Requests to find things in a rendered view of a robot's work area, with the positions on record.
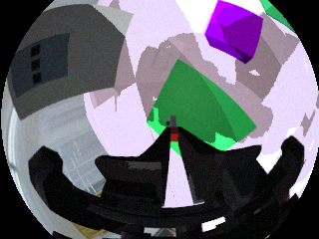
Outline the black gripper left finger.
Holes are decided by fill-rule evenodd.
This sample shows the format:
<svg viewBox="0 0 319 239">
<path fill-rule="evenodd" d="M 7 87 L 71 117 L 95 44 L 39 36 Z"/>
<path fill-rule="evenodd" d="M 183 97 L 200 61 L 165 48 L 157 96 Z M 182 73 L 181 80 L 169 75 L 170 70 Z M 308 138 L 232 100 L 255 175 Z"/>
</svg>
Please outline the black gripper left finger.
<svg viewBox="0 0 319 239">
<path fill-rule="evenodd" d="M 164 207 L 168 165 L 170 164 L 170 126 L 163 129 L 151 147 L 137 156 L 100 155 L 95 159 L 96 168 L 105 179 L 152 183 Z"/>
</svg>

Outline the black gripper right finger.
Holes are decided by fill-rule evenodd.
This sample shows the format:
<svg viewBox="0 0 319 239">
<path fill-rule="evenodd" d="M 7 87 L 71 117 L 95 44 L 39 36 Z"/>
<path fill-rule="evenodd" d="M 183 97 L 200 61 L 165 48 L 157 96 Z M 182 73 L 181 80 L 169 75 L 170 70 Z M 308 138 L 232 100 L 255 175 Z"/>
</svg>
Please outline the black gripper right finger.
<svg viewBox="0 0 319 239">
<path fill-rule="evenodd" d="M 190 188 L 192 204 L 203 203 L 203 196 L 225 168 L 258 158 L 262 146 L 252 144 L 248 147 L 219 150 L 210 143 L 196 138 L 186 128 L 178 127 L 179 154 L 182 156 L 186 171 L 188 188 Z"/>
</svg>

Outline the purple block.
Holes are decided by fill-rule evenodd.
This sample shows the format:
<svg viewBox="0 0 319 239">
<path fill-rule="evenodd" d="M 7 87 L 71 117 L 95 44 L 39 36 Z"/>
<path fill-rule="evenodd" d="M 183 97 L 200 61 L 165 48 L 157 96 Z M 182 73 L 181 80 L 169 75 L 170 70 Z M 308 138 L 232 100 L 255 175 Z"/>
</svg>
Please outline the purple block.
<svg viewBox="0 0 319 239">
<path fill-rule="evenodd" d="M 262 24 L 262 17 L 256 13 L 227 1 L 216 0 L 204 37 L 210 47 L 246 64 L 255 56 Z"/>
</svg>

